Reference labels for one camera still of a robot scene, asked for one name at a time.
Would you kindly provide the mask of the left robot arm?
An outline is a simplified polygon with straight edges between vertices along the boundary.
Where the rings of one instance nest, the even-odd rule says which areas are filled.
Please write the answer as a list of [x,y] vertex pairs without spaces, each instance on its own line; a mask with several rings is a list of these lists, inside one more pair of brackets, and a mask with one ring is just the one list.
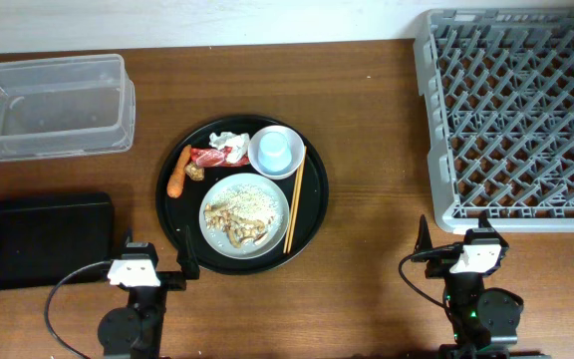
[[200,269],[191,242],[184,239],[177,251],[177,271],[158,271],[158,256],[150,242],[134,242],[126,233],[125,245],[113,258],[107,278],[126,291],[128,303],[108,312],[98,326],[98,339],[106,358],[151,359],[160,356],[171,291],[184,291],[186,282],[199,278]]

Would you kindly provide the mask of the pale green plate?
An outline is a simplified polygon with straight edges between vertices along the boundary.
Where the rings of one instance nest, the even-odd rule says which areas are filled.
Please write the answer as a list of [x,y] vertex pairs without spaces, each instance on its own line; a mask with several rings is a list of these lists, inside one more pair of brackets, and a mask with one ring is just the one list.
[[290,206],[283,190],[256,174],[218,181],[198,213],[207,244],[231,259],[249,260],[269,253],[286,234]]

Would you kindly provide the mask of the brown food scrap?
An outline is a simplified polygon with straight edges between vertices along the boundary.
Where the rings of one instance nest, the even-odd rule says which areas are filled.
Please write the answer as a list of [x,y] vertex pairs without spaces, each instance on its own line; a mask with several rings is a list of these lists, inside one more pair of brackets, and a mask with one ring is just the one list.
[[204,180],[204,168],[200,167],[194,162],[187,164],[184,168],[185,173],[190,177],[191,180],[194,181],[202,181]]

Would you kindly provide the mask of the rice and food leftovers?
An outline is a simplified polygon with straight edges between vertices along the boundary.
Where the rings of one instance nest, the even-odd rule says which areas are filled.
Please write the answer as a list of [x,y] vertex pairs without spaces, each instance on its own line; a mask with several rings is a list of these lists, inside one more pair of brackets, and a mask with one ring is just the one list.
[[219,191],[204,207],[206,227],[226,236],[234,249],[260,247],[283,219],[279,201],[265,188],[240,184]]

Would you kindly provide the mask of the orange carrot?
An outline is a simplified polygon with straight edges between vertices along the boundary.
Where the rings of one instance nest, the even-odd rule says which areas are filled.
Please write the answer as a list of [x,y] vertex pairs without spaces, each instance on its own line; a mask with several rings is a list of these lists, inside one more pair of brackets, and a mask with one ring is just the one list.
[[191,145],[187,145],[181,151],[174,170],[168,180],[166,193],[169,197],[181,196],[185,180],[185,167],[191,160]]

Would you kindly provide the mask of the white tissue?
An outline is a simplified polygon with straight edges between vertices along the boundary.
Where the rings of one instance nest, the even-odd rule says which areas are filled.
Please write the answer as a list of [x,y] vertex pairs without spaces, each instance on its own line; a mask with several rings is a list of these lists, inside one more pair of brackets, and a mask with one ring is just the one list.
[[209,136],[209,145],[219,151],[228,150],[225,155],[227,164],[235,164],[247,155],[250,137],[247,133],[236,135],[231,132],[212,133]]

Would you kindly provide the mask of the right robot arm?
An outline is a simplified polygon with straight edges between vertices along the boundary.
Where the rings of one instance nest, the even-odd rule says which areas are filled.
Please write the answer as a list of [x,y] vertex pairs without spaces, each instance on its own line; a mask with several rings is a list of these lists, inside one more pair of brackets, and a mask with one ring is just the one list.
[[[422,216],[414,251],[404,257],[398,272],[403,282],[422,298],[440,307],[453,331],[452,344],[442,344],[436,356],[457,358],[542,359],[538,352],[512,353],[518,341],[517,328],[524,300],[502,288],[487,288],[484,279],[500,268],[509,244],[490,224],[485,214],[477,226],[466,231],[464,239],[434,246],[427,219]],[[441,299],[417,288],[404,274],[407,262],[426,265],[427,279],[442,279]]]

